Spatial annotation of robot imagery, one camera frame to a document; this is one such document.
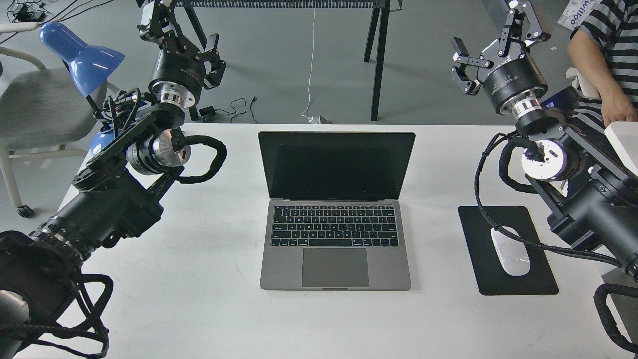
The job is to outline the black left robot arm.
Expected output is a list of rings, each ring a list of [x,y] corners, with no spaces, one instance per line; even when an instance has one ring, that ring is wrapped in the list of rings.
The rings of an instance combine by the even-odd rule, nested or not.
[[[110,100],[114,139],[89,159],[73,180],[78,195],[30,234],[1,234],[1,357],[11,359],[41,339],[84,337],[109,349],[102,313],[113,280],[85,274],[83,264],[101,247],[136,238],[157,223],[160,200],[175,183],[209,181],[227,150],[209,136],[185,136],[185,110],[202,89],[219,86],[225,61],[216,45],[201,52],[174,15],[182,0],[143,4],[141,39],[160,49],[148,92],[134,89]]]

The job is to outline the person's hand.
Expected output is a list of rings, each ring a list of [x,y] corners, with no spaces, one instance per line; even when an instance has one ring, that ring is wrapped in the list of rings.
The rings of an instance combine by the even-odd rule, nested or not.
[[[602,91],[600,100],[604,128],[615,121],[637,121],[636,110],[620,88]]]

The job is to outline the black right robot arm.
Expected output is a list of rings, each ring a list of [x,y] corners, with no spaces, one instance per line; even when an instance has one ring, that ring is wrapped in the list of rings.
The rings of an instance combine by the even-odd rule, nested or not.
[[[465,95],[484,88],[498,114],[512,114],[516,129],[496,134],[480,158],[474,177],[478,209],[492,229],[529,244],[504,229],[480,199],[480,175],[487,156],[502,141],[501,181],[517,192],[539,195],[549,207],[550,230],[567,248],[537,247],[568,257],[607,263],[637,279],[637,177],[597,145],[565,112],[544,107],[548,86],[529,48],[551,38],[528,0],[504,1],[506,16],[499,38],[479,57],[471,57],[453,38],[451,77]]]

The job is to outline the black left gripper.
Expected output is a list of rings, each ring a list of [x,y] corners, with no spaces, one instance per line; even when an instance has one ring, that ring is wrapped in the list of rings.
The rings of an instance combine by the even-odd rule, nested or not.
[[[185,42],[175,18],[174,0],[138,0],[137,5],[141,9],[141,22],[137,25],[140,39],[156,44],[161,50],[151,75],[150,93],[160,102],[182,108],[197,105],[203,85],[207,90],[217,88],[226,70],[226,62],[217,50],[219,34],[207,38],[198,63],[180,55],[185,54]],[[207,73],[202,63],[208,65]]]

